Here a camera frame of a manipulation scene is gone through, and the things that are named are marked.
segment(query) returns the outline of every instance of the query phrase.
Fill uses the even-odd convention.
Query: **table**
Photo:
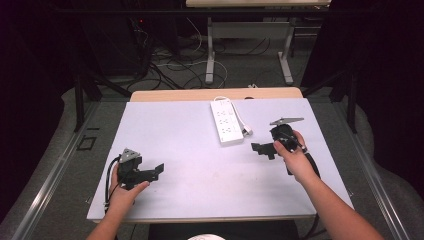
[[[187,0],[188,7],[217,8],[217,7],[295,7],[295,6],[325,6],[331,0]],[[213,82],[215,52],[213,51],[214,38],[274,38],[285,39],[283,51],[278,52],[278,58],[287,85],[293,84],[287,55],[293,38],[296,19],[288,22],[212,22],[208,18],[208,62],[206,66],[205,82]]]
[[[254,134],[242,144],[219,144],[210,110],[216,96],[232,99]],[[321,176],[352,206],[307,99],[297,88],[203,89],[136,92],[127,103],[87,219],[103,218],[109,163],[125,147],[143,156],[140,169],[165,163],[159,181],[137,197],[125,222],[172,223],[276,220],[312,217],[306,192],[281,158],[268,160],[250,143],[272,141],[269,122],[304,117],[302,132]]]

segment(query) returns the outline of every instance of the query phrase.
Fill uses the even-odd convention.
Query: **person's left hand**
[[[137,195],[146,189],[150,183],[148,181],[142,182],[129,191],[121,188],[118,183],[118,165],[119,164],[116,164],[113,167],[112,181],[109,187],[109,194],[111,194],[111,196],[108,212],[112,211],[115,214],[119,214],[120,217],[124,217],[133,205]]]

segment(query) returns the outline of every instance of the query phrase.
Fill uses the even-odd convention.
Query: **white power strip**
[[[231,101],[229,99],[212,101],[211,108],[221,144],[243,142],[243,133]]]

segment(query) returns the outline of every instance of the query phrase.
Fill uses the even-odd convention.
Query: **white tabletop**
[[[323,6],[331,0],[187,0],[188,7],[283,7]]]
[[[282,159],[268,160],[251,149],[252,142],[272,142],[269,123],[281,117],[305,118],[290,125],[303,134],[323,181],[352,206],[307,99],[233,102],[254,134],[241,144],[226,147],[219,143],[210,101],[127,103],[87,219],[103,218],[107,167],[124,148],[141,153],[141,170],[165,164],[159,180],[137,197],[124,221],[200,222],[314,215],[306,192],[287,174]]]

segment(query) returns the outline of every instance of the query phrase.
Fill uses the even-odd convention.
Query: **person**
[[[293,132],[299,143],[306,146],[303,136],[297,131]],[[305,189],[332,239],[383,239],[370,223],[347,205],[315,174],[299,147],[294,152],[289,152],[279,141],[275,141],[274,148],[284,159],[296,181]],[[135,198],[149,186],[149,182],[143,182],[130,191],[120,187],[113,190],[118,184],[117,171],[118,167],[115,166],[112,173],[111,192],[113,191],[113,194],[109,210],[87,239],[114,239],[122,219],[131,208]]]

